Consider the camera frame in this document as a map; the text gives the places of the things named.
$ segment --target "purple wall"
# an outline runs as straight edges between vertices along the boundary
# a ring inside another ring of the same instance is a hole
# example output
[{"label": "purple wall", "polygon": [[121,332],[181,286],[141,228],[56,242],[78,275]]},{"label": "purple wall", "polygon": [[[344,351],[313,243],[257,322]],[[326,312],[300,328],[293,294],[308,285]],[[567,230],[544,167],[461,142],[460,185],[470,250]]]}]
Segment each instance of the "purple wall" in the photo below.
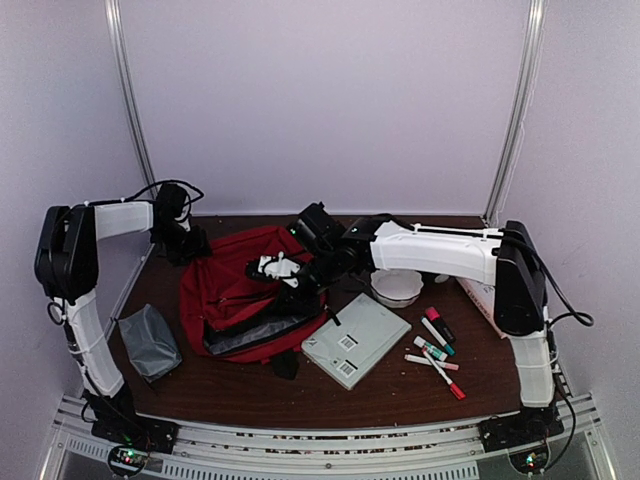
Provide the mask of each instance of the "purple wall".
[{"label": "purple wall", "polygon": [[123,2],[156,176],[198,213],[482,213],[528,6]]},{"label": "purple wall", "polygon": [[[576,393],[592,391],[623,478],[640,432],[640,4],[550,2],[525,138],[502,221],[519,218],[576,308],[558,324]],[[562,311],[558,303],[552,314]]]},{"label": "purple wall", "polygon": [[[46,209],[142,185],[104,3],[0,4],[0,465],[33,478],[64,391],[79,375],[33,274]],[[108,318],[146,238],[102,245],[98,307]]]}]

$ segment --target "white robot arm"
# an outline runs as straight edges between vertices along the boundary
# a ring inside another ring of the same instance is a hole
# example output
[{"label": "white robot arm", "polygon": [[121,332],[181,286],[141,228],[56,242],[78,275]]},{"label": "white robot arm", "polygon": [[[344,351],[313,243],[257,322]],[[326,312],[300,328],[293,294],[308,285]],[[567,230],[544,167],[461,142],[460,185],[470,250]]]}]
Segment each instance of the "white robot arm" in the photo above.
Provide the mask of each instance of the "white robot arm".
[{"label": "white robot arm", "polygon": [[211,254],[206,235],[189,226],[189,197],[171,180],[161,186],[154,201],[133,197],[86,202],[74,207],[51,207],[45,217],[35,273],[51,299],[52,320],[64,328],[67,345],[76,360],[85,398],[97,421],[92,433],[139,450],[170,452],[177,425],[151,420],[135,413],[133,398],[116,367],[96,309],[98,280],[97,242],[117,235],[151,232],[151,242],[162,244],[174,264]]},{"label": "white robot arm", "polygon": [[[548,271],[523,224],[510,221],[504,229],[439,228],[407,224],[384,214],[361,217],[345,228],[319,203],[301,212],[289,231],[314,259],[303,264],[286,257],[262,257],[252,275],[284,278],[292,295],[315,295],[347,273],[392,268],[495,286],[494,317],[513,347],[522,408],[517,415],[479,425],[485,450],[562,432],[554,403],[551,352],[555,345],[547,310]],[[574,313],[576,318],[584,315]]]}]

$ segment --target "wooden table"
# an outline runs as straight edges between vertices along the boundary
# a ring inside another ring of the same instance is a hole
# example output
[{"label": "wooden table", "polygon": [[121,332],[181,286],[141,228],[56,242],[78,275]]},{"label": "wooden table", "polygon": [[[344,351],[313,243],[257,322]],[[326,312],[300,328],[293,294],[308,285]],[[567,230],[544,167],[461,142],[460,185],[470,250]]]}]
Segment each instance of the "wooden table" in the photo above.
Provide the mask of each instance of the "wooden table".
[{"label": "wooden table", "polygon": [[[200,217],[209,238],[260,225],[286,225],[293,217]],[[476,217],[407,217],[424,225],[481,227]],[[352,218],[341,217],[345,224]],[[178,289],[182,268],[159,257],[150,258],[126,302],[122,317],[146,303],[169,323],[183,363],[147,386],[127,359],[119,333],[110,340],[116,364],[129,382],[140,413],[182,420],[283,428],[356,428],[412,425],[492,415],[519,408],[519,383],[513,352],[500,340],[454,279],[425,286],[418,301],[396,310],[412,330],[352,390],[347,391],[301,353],[293,381],[276,377],[262,365],[239,365],[193,353],[179,320]],[[353,286],[345,280],[345,286]],[[330,305],[339,310],[355,294],[332,288]],[[457,337],[460,365],[452,377],[467,398],[458,401],[430,367],[404,360],[419,354],[412,340],[428,338],[420,317],[435,306]]]}]

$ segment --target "marker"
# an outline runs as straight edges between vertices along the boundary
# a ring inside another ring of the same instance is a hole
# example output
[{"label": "marker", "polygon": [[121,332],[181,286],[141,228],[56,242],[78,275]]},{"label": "marker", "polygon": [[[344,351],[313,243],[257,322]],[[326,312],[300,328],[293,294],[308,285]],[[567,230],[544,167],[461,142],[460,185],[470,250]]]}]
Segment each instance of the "marker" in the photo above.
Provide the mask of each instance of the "marker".
[{"label": "marker", "polygon": [[[412,363],[419,363],[421,365],[429,365],[430,367],[433,366],[433,364],[431,362],[429,362],[429,360],[427,360],[424,357],[418,357],[417,355],[405,355],[404,359],[407,362],[412,362]],[[459,370],[460,369],[460,365],[456,365],[455,363],[447,363],[447,362],[439,362],[438,360],[436,360],[436,363],[441,367],[444,368],[445,370]]]},{"label": "marker", "polygon": [[447,343],[452,344],[453,342],[456,341],[455,335],[449,329],[447,324],[444,323],[444,320],[442,319],[442,317],[440,316],[440,314],[435,308],[429,307],[424,313],[427,315],[427,318],[429,319],[431,324],[434,327],[436,327],[436,330],[438,330],[438,333],[442,335],[442,338],[444,338]]},{"label": "marker", "polygon": [[423,353],[424,352],[429,352],[431,355],[436,357],[438,360],[441,360],[441,361],[444,362],[447,359],[447,354],[446,353],[444,353],[439,348],[436,348],[434,345],[431,345],[429,342],[427,342],[420,335],[417,335],[416,338],[413,339],[413,344],[416,347],[422,349]]},{"label": "marker", "polygon": [[453,347],[451,345],[449,345],[447,343],[447,341],[442,338],[442,335],[440,335],[440,332],[438,332],[435,327],[433,325],[431,325],[431,322],[429,320],[427,320],[426,317],[422,317],[422,324],[427,327],[427,330],[429,330],[429,332],[431,332],[431,335],[433,335],[435,337],[435,339],[438,341],[438,343],[440,345],[442,345],[442,348],[444,348],[445,352],[447,352],[449,355],[455,355],[456,352],[453,350]]},{"label": "marker", "polygon": [[447,376],[447,374],[444,373],[444,370],[440,368],[440,365],[438,365],[434,359],[432,359],[431,357],[424,357],[424,358],[426,358],[427,361],[431,362],[431,365],[433,366],[433,368],[435,368],[436,371],[440,374],[440,376],[444,378],[444,381],[447,382],[447,385],[449,385],[449,390],[451,390],[451,393],[453,393],[454,397],[456,397],[458,400],[462,400],[463,398],[467,397],[465,393],[462,390],[460,390],[460,387],[458,387],[455,383],[453,383],[453,380],[451,380]]}]

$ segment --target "backpack strap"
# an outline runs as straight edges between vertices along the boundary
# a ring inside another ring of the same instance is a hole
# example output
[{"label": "backpack strap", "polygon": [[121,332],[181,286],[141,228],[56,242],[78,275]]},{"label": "backpack strap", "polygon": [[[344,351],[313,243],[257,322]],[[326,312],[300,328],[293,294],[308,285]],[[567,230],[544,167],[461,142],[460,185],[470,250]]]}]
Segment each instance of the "backpack strap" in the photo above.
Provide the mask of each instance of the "backpack strap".
[{"label": "backpack strap", "polygon": [[293,349],[271,357],[271,368],[273,369],[273,373],[277,377],[284,378],[285,380],[295,379],[299,366],[298,356]]},{"label": "backpack strap", "polygon": [[297,298],[287,288],[281,288],[275,300],[265,309],[274,315],[320,315],[324,309],[324,297]]}]

